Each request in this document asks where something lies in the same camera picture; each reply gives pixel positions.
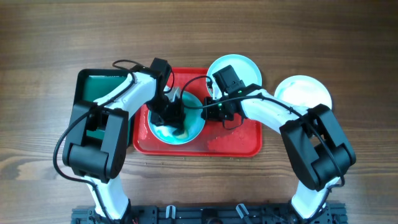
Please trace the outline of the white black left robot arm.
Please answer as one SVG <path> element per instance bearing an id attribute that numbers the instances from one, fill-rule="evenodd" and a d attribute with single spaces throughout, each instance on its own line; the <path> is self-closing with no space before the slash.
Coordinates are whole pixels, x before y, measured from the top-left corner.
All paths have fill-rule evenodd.
<path id="1" fill-rule="evenodd" d="M 84 69 L 78 74 L 68 128 L 53 153 L 74 173 L 74 182 L 89 186 L 95 210 L 93 223 L 134 223 L 131 201 L 124 193 L 120 172 L 131 140 L 131 120 L 142 106 L 152 112 L 152 123 L 170 128 L 177 139 L 187 136 L 182 97 L 178 88 L 167 88 L 174 72 L 165 60 L 150 67 Z"/>

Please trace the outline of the black water tray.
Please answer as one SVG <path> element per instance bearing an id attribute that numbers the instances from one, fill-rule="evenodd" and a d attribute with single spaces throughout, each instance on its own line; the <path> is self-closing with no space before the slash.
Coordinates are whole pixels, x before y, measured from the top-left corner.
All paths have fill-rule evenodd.
<path id="1" fill-rule="evenodd" d="M 94 101 L 101 98 L 116 87 L 118 87 L 127 78 L 128 72 L 125 70 L 115 70 L 115 69 L 94 69 L 86 68 L 81 70 L 77 75 L 75 95 L 73 99 L 73 107 L 80 101 Z M 128 121 L 127 126 L 127 143 L 126 146 L 132 144 L 131 126 L 134 124 L 134 117 Z M 83 138 L 83 145 L 89 143 L 98 144 L 101 143 L 104 138 L 104 130 L 97 129 L 96 131 L 85 132 Z"/>

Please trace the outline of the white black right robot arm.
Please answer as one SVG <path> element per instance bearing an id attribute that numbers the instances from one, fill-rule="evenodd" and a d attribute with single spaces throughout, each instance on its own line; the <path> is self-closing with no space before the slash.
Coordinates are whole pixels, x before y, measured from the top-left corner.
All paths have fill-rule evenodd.
<path id="1" fill-rule="evenodd" d="M 252 84 L 213 99 L 205 97 L 202 118 L 211 121 L 258 121 L 282 137 L 299 183 L 290 204 L 298 218 L 312 222 L 321 215 L 334 188 L 343 187 L 356 155 L 332 110 L 319 104 L 295 106 Z"/>

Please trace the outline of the white plate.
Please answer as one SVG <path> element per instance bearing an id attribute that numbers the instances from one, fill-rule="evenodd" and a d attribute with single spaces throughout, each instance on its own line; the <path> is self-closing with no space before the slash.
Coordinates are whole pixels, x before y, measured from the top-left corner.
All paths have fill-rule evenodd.
<path id="1" fill-rule="evenodd" d="M 231 65 L 236 72 L 237 76 L 246 86 L 250 84 L 257 84 L 262 86 L 262 75 L 258 66 L 250 59 L 243 55 L 229 54 L 224 55 L 216 59 L 209 67 L 207 75 L 211 77 L 213 84 L 212 87 L 208 87 L 210 96 L 216 100 L 222 97 L 222 93 L 218 87 L 215 87 L 216 82 L 213 77 L 215 72 L 218 72 L 222 68 Z"/>
<path id="2" fill-rule="evenodd" d="M 177 139 L 172 135 L 172 132 L 176 130 L 176 128 L 170 126 L 155 126 L 150 123 L 149 115 L 151 115 L 151 112 L 149 111 L 147 120 L 152 134 L 158 140 L 171 145 L 182 145 L 194 140 L 201 133 L 205 125 L 205 120 L 201 118 L 200 115 L 201 111 L 197 110 L 197 108 L 202 105 L 201 101 L 195 95 L 187 91 L 181 92 L 179 87 L 171 89 L 171 92 L 165 95 L 170 100 L 174 95 L 181 98 L 183 112 L 185 113 L 183 125 L 188 130 L 189 136 L 185 139 Z"/>

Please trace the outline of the green yellow sponge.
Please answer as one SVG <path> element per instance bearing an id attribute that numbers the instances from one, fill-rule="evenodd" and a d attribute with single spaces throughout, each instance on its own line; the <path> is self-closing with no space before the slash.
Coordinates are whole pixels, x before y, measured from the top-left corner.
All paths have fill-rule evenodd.
<path id="1" fill-rule="evenodd" d="M 185 139 L 188 138 L 189 133 L 186 127 L 182 124 L 176 130 L 172 132 L 172 135 L 177 139 Z"/>

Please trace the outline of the red plastic tray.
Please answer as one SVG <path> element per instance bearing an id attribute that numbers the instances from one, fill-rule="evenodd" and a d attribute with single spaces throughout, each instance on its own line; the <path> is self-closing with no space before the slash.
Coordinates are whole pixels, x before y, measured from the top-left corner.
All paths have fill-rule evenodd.
<path id="1" fill-rule="evenodd" d="M 182 145 L 166 144 L 152 133 L 146 106 L 134 116 L 132 145 L 143 154 L 161 156 L 252 157 L 262 147 L 262 124 L 250 119 L 241 122 L 240 115 L 226 122 L 227 130 L 219 122 L 207 121 L 201 133 Z"/>

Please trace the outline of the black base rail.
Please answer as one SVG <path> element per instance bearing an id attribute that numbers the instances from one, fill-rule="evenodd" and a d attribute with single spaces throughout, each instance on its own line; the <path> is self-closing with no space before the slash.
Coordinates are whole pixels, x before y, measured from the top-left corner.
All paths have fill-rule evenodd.
<path id="1" fill-rule="evenodd" d="M 307 223 L 294 213 L 288 203 L 264 205 L 239 204 L 217 207 L 167 207 L 133 206 L 123 221 L 114 223 Z M 109 223 L 95 212 L 94 207 L 78 207 L 72 210 L 70 223 Z M 326 203 L 325 208 L 308 223 L 347 224 L 348 217 L 343 203 Z"/>

